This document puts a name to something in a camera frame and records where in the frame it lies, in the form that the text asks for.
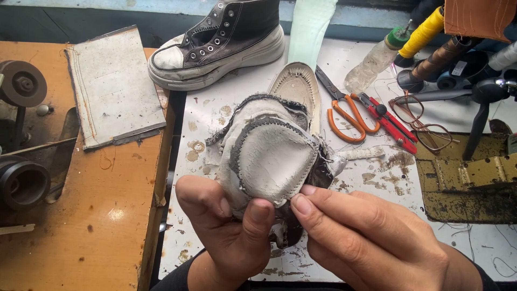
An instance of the plastic bottle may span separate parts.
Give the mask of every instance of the plastic bottle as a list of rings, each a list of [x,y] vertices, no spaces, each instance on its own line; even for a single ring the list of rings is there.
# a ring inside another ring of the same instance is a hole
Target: plastic bottle
[[[353,68],[345,78],[345,87],[350,93],[363,92],[393,61],[404,44],[409,40],[407,29],[395,27],[383,41],[376,44],[364,57],[364,60]]]

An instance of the glasses frame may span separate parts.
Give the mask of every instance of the glasses frame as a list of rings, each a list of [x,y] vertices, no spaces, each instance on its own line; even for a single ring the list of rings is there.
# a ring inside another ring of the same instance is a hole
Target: glasses frame
[[[411,111],[411,109],[409,108],[409,103],[407,103],[407,100],[409,99],[409,97],[413,98],[414,100],[417,101],[417,103],[422,107],[422,112],[420,113],[420,115],[418,115],[417,117],[415,117],[415,115],[413,114],[413,112]],[[401,104],[399,102],[400,99],[402,98],[405,98],[405,101],[403,104]],[[389,106],[391,107],[391,110],[393,110],[393,112],[395,113],[395,115],[401,120],[403,121],[404,123],[407,123],[411,126],[411,128],[413,130],[416,131],[416,137],[417,139],[422,143],[422,145],[428,149],[430,152],[432,152],[433,154],[438,154],[440,153],[440,150],[446,148],[448,145],[450,145],[453,141],[455,142],[459,142],[457,140],[454,140],[452,138],[452,135],[451,133],[443,126],[439,125],[439,124],[423,124],[419,119],[422,117],[423,113],[424,113],[424,106],[422,104],[422,102],[420,100],[418,100],[417,97],[413,96],[413,95],[409,95],[409,92],[407,90],[404,90],[404,96],[400,96],[400,97],[397,97],[395,99],[392,99],[388,102]],[[413,121],[411,122],[408,122],[408,121],[405,121],[403,118],[401,118],[399,116],[399,114],[397,113],[397,110],[395,110],[395,106],[397,106],[398,108],[401,108],[404,113],[406,113],[409,117],[411,117],[413,119]],[[430,131],[428,129],[428,127],[430,126],[437,126],[437,127],[440,127],[441,129],[444,130],[444,132],[449,136],[449,142],[446,144],[446,145],[443,145],[441,147],[439,147],[437,144],[436,144],[436,141],[433,139],[433,135],[435,137],[439,137],[441,139],[445,139],[444,137],[442,136],[439,136],[437,134],[434,134],[432,131]],[[422,139],[420,138],[420,135],[419,133],[423,133],[424,135],[427,136],[428,140],[430,141],[431,143],[431,146],[434,147],[430,147],[428,146],[425,142],[422,141]]]

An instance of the red utility knife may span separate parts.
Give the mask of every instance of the red utility knife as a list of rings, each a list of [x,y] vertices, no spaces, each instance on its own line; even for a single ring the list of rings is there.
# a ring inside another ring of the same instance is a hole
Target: red utility knife
[[[379,104],[379,102],[364,92],[356,96],[354,95],[355,94],[351,94],[351,97],[357,97],[357,99],[368,108],[368,111],[379,121],[386,131],[395,138],[398,145],[411,154],[417,153],[417,147],[414,142],[418,142],[418,139],[388,112],[385,105]]]

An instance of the hand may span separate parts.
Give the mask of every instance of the hand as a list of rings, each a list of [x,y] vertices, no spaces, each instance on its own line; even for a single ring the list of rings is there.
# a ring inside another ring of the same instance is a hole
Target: hand
[[[405,207],[359,191],[301,193],[291,206],[309,255],[355,290],[482,290],[474,265]]]
[[[214,180],[183,176],[176,182],[176,197],[208,252],[194,260],[188,276],[189,290],[198,289],[194,285],[203,288],[200,285],[207,268],[220,290],[235,290],[264,270],[271,254],[269,230],[275,220],[271,202],[251,200],[242,223],[236,223],[230,222],[230,205]],[[207,289],[216,290],[213,285]]]

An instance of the green bottle cap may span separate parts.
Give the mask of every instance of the green bottle cap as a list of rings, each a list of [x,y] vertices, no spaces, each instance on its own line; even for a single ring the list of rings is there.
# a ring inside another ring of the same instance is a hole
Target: green bottle cap
[[[397,26],[390,31],[385,40],[389,46],[399,50],[409,40],[410,35],[411,33],[407,30],[406,27]]]

